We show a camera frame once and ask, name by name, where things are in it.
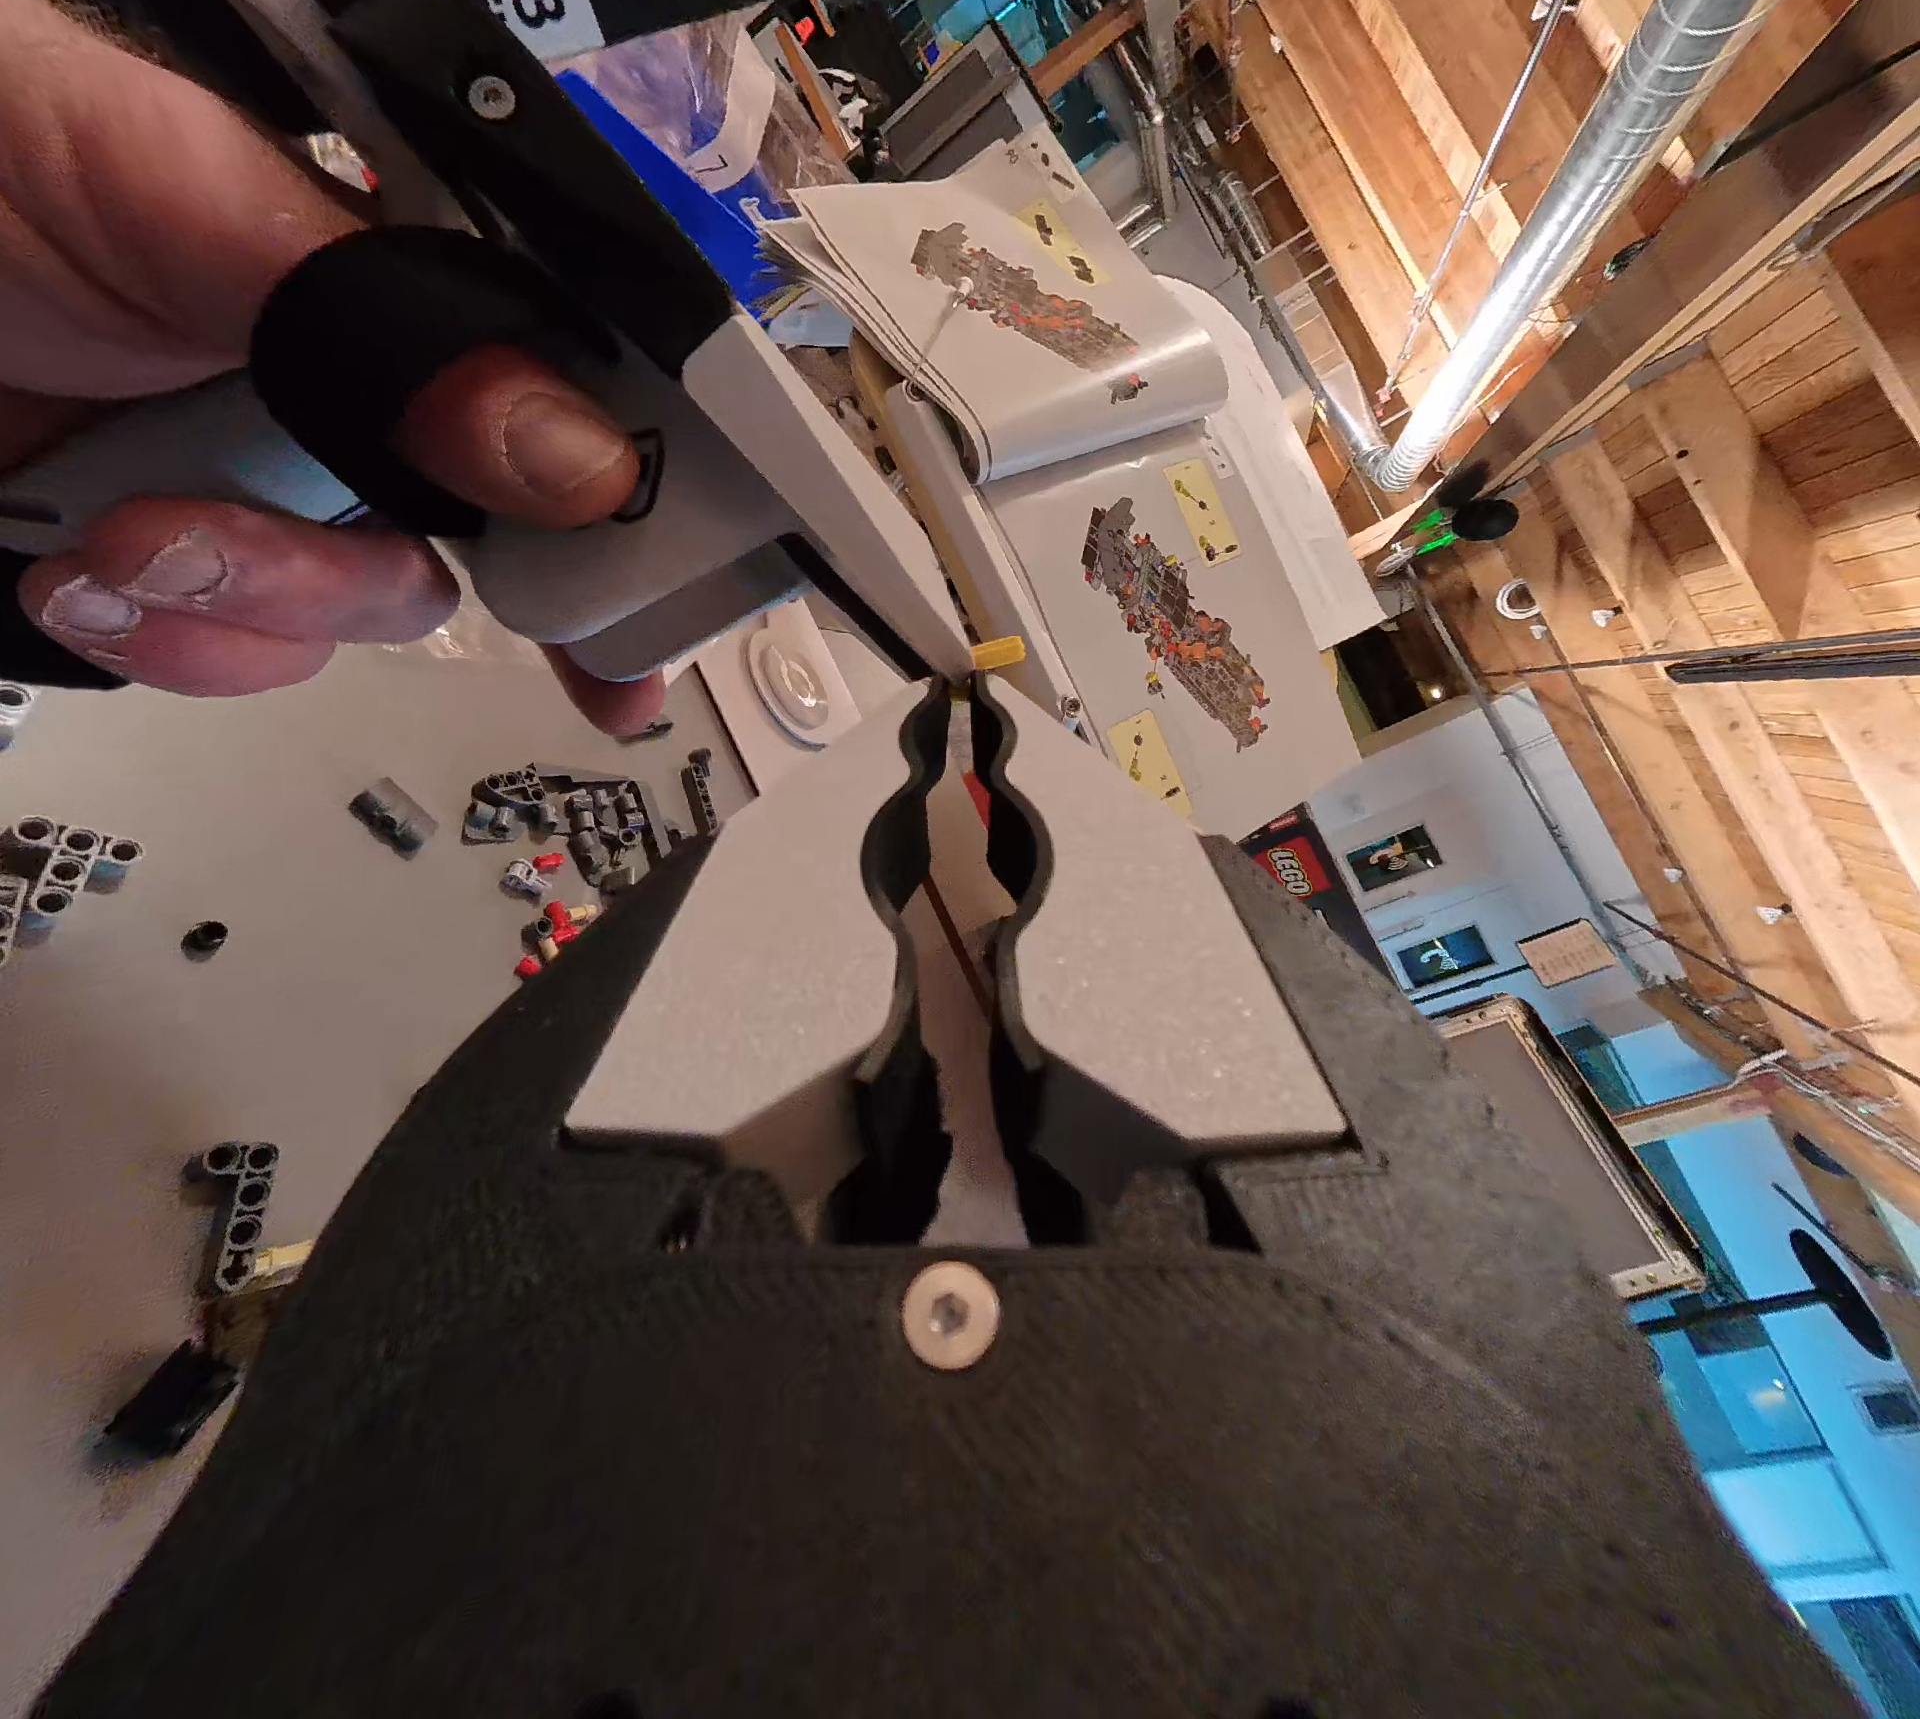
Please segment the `dark grey lego connector block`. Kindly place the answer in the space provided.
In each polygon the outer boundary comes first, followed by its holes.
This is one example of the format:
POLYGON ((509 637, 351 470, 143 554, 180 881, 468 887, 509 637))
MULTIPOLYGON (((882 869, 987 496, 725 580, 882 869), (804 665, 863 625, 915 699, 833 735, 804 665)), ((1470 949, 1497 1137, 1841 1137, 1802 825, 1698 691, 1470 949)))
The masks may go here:
POLYGON ((348 813, 402 859, 416 857, 438 833, 438 819, 390 775, 348 797, 348 813))

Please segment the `crumpled clear plastic bags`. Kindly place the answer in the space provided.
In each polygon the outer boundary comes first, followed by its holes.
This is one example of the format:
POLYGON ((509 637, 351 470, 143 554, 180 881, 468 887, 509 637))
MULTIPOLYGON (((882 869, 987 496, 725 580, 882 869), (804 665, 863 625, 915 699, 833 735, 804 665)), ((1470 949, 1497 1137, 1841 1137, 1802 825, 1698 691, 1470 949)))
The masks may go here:
POLYGON ((755 194, 776 74, 755 50, 751 16, 727 12, 563 60, 555 76, 587 88, 707 196, 755 194))

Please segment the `lego instruction booklet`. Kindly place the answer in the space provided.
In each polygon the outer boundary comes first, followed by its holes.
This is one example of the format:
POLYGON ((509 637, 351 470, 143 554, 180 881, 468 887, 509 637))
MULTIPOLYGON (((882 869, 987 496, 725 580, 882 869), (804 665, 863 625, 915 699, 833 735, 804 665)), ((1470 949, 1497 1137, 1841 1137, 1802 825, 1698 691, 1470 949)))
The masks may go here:
POLYGON ((1330 655, 1379 602, 1251 336, 1154 276, 1063 150, 799 192, 760 228, 896 374, 875 448, 1000 675, 1241 839, 1352 771, 1330 655))

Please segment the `blue plastic bin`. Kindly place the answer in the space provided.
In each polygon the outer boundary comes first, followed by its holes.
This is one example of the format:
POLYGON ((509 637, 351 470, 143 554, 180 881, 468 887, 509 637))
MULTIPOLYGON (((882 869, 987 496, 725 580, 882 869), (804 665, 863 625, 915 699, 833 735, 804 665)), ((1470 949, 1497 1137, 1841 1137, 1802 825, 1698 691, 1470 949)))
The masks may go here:
POLYGON ((757 314, 762 300, 776 292, 778 276, 774 264, 764 256, 757 224, 742 210, 742 204, 707 194, 687 170, 655 146, 580 72, 563 70, 555 76, 555 84, 702 252, 733 300, 757 314))

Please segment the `silver ventilation duct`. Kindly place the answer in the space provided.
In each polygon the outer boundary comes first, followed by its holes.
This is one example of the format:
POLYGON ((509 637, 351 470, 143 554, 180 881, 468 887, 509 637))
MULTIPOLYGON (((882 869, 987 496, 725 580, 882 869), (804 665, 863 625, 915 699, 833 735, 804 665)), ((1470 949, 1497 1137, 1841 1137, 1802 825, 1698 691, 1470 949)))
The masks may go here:
POLYGON ((1368 482, 1401 492, 1418 480, 1530 330, 1534 312, 1563 288, 1776 2, 1652 0, 1490 290, 1395 440, 1352 446, 1356 470, 1368 482))

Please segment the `grey framed monitor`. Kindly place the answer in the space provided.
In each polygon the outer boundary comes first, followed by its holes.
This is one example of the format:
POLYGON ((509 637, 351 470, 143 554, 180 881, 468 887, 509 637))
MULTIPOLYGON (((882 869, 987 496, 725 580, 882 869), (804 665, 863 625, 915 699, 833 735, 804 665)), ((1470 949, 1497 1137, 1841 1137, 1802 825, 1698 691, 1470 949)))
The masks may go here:
POLYGON ((1531 1005, 1492 995, 1440 1011, 1432 1025, 1524 1145, 1587 1265, 1618 1299, 1708 1287, 1704 1247, 1531 1005))

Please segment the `light grey lego beam assembly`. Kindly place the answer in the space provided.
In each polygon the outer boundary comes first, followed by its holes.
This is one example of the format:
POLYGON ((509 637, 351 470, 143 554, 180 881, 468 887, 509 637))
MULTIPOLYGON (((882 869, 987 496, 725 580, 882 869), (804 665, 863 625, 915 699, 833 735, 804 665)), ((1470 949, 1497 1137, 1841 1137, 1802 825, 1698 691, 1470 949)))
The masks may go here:
POLYGON ((139 841, 89 825, 23 817, 2 831, 2 965, 39 943, 84 893, 117 891, 146 857, 139 841))

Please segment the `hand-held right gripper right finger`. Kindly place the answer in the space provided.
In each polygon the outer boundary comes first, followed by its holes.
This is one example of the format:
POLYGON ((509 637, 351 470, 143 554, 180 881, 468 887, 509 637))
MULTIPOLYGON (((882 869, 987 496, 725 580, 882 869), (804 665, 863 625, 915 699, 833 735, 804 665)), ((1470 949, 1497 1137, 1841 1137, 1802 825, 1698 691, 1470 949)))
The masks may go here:
POLYGON ((1334 1155, 1352 1125, 1201 835, 1018 689, 971 679, 987 1081, 1020 1225, 1085 1243, 1128 1185, 1334 1155))

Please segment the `black square lego bracket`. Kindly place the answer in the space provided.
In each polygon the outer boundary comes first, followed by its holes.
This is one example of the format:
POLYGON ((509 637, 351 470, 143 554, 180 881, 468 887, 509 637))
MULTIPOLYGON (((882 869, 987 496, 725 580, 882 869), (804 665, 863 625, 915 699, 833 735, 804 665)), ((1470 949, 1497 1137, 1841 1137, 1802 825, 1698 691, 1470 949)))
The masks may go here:
POLYGON ((115 1409, 99 1441, 117 1459, 173 1457, 239 1383, 237 1363, 198 1341, 184 1341, 115 1409))

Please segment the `dark grey L-shaped lego beam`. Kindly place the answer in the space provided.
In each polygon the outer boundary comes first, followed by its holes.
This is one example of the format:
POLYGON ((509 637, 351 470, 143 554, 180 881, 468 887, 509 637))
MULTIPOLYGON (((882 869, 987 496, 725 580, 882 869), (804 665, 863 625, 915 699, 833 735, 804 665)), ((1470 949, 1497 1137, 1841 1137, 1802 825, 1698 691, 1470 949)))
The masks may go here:
POLYGON ((208 1205, 195 1297, 211 1303, 291 1281, 313 1243, 267 1245, 280 1147, 266 1139, 234 1139, 181 1161, 181 1189, 208 1205))

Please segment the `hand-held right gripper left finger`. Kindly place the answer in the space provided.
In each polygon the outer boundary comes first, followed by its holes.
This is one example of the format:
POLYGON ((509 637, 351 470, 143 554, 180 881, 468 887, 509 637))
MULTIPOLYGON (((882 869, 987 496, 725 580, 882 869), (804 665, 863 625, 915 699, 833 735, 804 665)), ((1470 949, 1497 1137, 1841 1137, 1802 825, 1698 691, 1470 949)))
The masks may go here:
POLYGON ((572 1141, 760 1171, 840 1243, 924 1237, 951 1141, 904 911, 949 709, 944 679, 905 685, 705 843, 572 1141))

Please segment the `framed wall picture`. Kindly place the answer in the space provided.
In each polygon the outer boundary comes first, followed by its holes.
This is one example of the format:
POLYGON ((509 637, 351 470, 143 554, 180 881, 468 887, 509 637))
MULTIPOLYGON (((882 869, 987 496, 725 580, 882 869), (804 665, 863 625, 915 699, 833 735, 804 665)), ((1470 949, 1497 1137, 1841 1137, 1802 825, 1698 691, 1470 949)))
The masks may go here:
POLYGON ((1446 859, 1428 825, 1415 821, 1361 841, 1343 853, 1342 863, 1356 891, 1373 895, 1444 867, 1446 859))
POLYGON ((1421 939, 1394 941, 1389 959, 1410 991, 1428 991, 1497 967, 1497 953, 1475 923, 1421 939))

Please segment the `pile of lego pieces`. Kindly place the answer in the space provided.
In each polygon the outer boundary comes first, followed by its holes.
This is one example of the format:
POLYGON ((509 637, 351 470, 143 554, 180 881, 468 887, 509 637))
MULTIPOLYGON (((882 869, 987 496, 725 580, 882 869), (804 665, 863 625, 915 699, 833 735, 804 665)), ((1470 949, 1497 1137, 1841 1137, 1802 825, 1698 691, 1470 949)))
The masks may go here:
POLYGON ((483 775, 458 837, 501 849, 496 885, 523 907, 514 979, 538 977, 653 869, 712 837, 722 823, 713 787, 709 745, 680 755, 669 787, 630 773, 535 765, 483 775))

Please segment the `person's left hand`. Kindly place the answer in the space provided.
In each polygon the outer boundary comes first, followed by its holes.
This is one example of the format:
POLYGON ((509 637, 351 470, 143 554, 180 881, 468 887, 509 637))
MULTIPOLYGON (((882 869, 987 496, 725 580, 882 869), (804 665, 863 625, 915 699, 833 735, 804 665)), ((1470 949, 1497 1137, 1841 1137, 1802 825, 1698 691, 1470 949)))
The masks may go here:
MULTIPOLYGON (((124 402, 234 372, 277 282, 360 220, 199 86, 44 0, 2 4, 2 462, 124 402)), ((481 348, 412 404, 396 454, 483 514, 576 530, 638 490, 633 446, 535 358, 481 348)), ((23 562, 3 651, 23 675, 184 697, 318 675, 339 645, 416 641, 459 588, 438 552, 217 502, 131 500, 23 562)))

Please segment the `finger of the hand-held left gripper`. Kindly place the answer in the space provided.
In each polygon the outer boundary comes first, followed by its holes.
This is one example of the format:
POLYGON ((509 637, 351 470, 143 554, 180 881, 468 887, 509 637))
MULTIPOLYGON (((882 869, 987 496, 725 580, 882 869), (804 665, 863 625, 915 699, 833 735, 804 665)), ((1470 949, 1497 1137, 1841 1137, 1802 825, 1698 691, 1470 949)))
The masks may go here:
POLYGON ((782 550, 905 677, 966 683, 974 651, 913 514, 747 314, 683 362, 691 404, 791 512, 782 550))

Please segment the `black cardboard set box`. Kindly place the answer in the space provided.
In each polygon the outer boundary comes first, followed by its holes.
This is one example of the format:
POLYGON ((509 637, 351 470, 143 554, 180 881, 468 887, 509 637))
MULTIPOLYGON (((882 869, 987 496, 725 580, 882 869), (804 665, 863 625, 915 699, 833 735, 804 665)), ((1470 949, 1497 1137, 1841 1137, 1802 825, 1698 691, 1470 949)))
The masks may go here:
POLYGON ((1325 929, 1337 935, 1356 955, 1385 975, 1389 983, 1395 981, 1358 895, 1342 873, 1305 801, 1262 821, 1237 839, 1237 847, 1283 891, 1317 915, 1325 929))

